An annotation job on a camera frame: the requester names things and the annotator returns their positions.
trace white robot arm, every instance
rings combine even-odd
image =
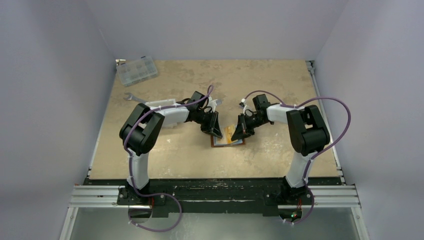
[[[188,103],[195,102],[203,97],[203,94],[196,91],[191,98],[187,98]],[[160,109],[161,107],[159,106],[159,110],[148,116],[145,121],[142,121],[143,124],[146,124],[145,127],[142,128],[141,126],[137,126],[128,141],[128,150],[132,153],[132,177],[135,183],[133,187],[142,189],[149,182],[149,152],[156,143],[162,125],[193,121],[200,124],[200,130],[202,132],[217,138],[222,138],[223,136],[218,122],[218,112],[215,111],[219,104],[221,104],[220,100],[212,100],[212,98],[209,97],[207,100],[188,107]],[[150,108],[143,103],[135,107],[119,132],[119,137],[123,141],[125,141],[125,138],[136,121],[149,110]],[[127,182],[131,186],[133,185],[130,177],[127,178]]]
[[[254,97],[253,104],[255,111],[243,102],[240,104],[244,107],[243,113],[238,116],[237,127],[231,140],[248,138],[255,134],[254,128],[267,123],[288,124],[290,141],[295,153],[290,170],[284,178],[283,185],[286,189],[282,192],[296,195],[295,193],[308,182],[314,162],[313,155],[323,150],[330,142],[330,134],[323,117],[316,105],[298,108],[280,106],[278,103],[271,104],[265,94]]]

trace white wall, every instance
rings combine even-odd
[[[0,239],[58,239],[115,60],[85,1],[1,1],[0,19]]]
[[[114,57],[317,57],[347,0],[86,0]]]
[[[422,239],[424,1],[350,0],[316,59],[322,95],[343,99],[337,146],[371,239]],[[325,103],[333,134],[342,107]]]

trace wrench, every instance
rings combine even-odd
[[[133,101],[136,101],[136,102],[142,103],[142,104],[145,104],[147,102],[147,101],[145,101],[141,98],[134,96],[131,92],[125,92],[124,94],[128,95],[127,97],[123,98],[124,100],[127,100],[127,101],[133,100]]]

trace beige table surface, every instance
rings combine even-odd
[[[125,92],[147,101],[190,98],[194,91],[206,94],[213,84],[213,99],[222,99],[219,124],[237,124],[238,103],[251,91],[270,91],[286,104],[300,104],[316,96],[304,60],[166,60],[155,61],[159,76],[124,87],[115,79],[96,148],[90,179],[124,179],[129,175],[127,153],[119,131],[137,105],[126,101]],[[251,96],[247,104],[253,106]],[[278,102],[268,96],[271,103]],[[294,150],[288,127],[276,122],[255,129],[246,145],[211,147],[209,135],[195,122],[163,128],[150,151],[150,178],[256,178],[287,174]],[[333,153],[320,155],[311,177],[337,176]]]

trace glass panel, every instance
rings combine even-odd
[[[316,208],[309,219],[294,227],[279,217],[261,214],[184,213],[174,229],[155,233],[128,224],[126,208],[80,208],[71,235],[72,240],[233,240],[233,239],[314,239],[357,240],[354,216],[350,208]],[[178,215],[152,218],[144,226],[163,229],[171,226]]]

